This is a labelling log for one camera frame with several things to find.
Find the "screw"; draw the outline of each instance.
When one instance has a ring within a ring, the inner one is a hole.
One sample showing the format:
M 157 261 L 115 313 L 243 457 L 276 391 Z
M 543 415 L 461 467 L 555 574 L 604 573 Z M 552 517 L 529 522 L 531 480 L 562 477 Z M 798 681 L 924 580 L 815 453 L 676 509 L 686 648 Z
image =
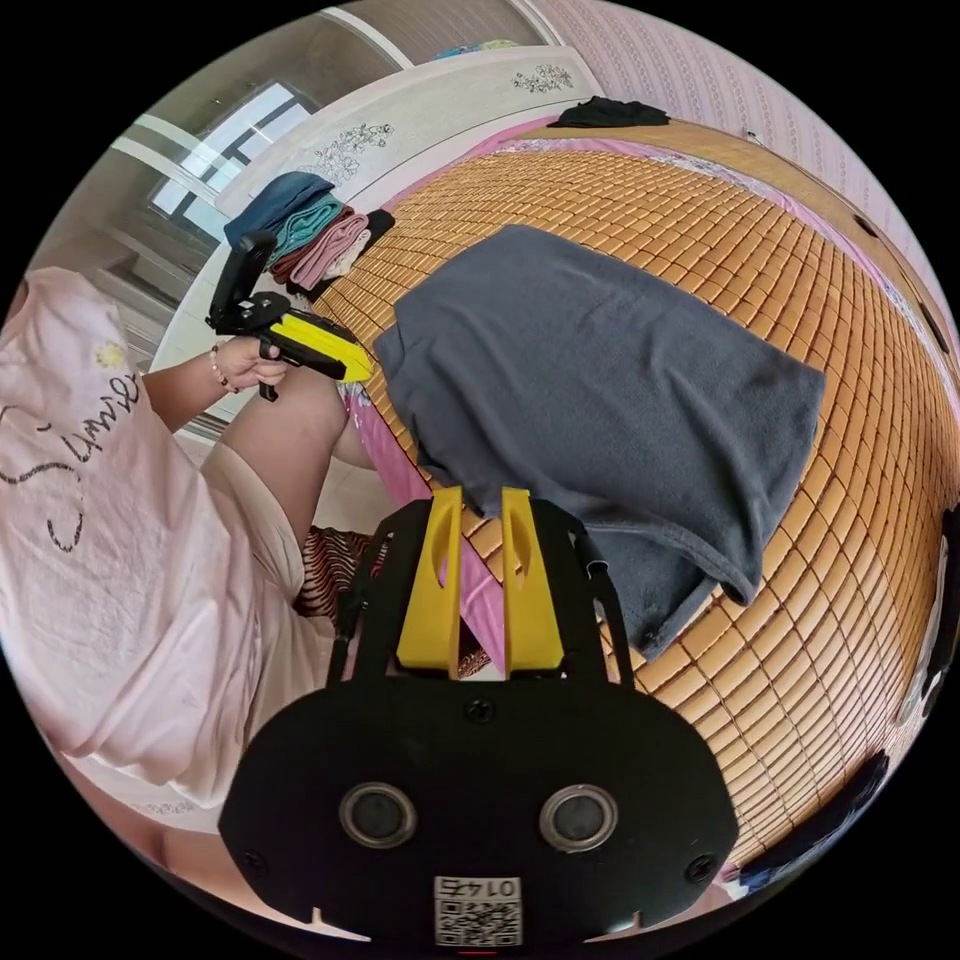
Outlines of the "screw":
M 710 854 L 697 857 L 684 871 L 688 883 L 703 883 L 712 873 L 716 861 Z
M 483 699 L 471 700 L 464 711 L 471 723 L 489 723 L 496 712 L 493 702 Z
M 245 850 L 240 857 L 240 862 L 255 877 L 266 876 L 267 861 L 255 850 Z

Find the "pink wallpaper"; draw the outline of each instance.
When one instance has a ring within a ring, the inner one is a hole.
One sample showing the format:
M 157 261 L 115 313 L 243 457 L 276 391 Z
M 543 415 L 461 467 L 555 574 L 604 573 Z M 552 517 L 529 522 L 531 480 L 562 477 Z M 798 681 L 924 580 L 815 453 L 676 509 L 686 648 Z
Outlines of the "pink wallpaper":
M 682 27 L 605 0 L 528 2 L 580 52 L 609 97 L 642 100 L 736 136 L 752 130 L 771 150 L 846 197 L 890 238 L 953 321 L 926 254 L 880 182 L 838 134 L 775 80 Z M 951 332 L 960 351 L 956 330 Z

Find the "sticker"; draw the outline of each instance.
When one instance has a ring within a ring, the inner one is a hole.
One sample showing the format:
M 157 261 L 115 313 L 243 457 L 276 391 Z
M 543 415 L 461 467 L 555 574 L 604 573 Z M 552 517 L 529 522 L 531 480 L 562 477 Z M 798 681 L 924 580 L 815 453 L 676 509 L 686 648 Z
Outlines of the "sticker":
M 440 947 L 518 947 L 523 943 L 519 877 L 435 877 Z

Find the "beaded bracelet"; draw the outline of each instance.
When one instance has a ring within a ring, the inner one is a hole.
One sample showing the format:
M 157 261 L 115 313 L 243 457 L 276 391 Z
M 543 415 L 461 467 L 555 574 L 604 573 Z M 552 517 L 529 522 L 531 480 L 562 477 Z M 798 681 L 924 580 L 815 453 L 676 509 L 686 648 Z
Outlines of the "beaded bracelet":
M 210 366 L 213 369 L 213 375 L 217 378 L 217 383 L 219 383 L 224 390 L 229 390 L 230 393 L 239 393 L 240 391 L 223 375 L 223 371 L 220 369 L 220 365 L 217 363 L 217 354 L 219 352 L 220 344 L 215 343 L 210 348 Z

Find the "gray cloth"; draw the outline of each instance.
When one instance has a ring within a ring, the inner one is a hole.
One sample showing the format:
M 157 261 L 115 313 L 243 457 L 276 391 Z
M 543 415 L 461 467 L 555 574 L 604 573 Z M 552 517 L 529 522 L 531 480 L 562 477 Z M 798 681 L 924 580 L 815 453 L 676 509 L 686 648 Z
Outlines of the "gray cloth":
M 672 284 L 530 227 L 477 243 L 395 309 L 374 349 L 421 465 L 484 516 L 512 486 L 579 517 L 645 657 L 717 583 L 753 600 L 823 374 Z

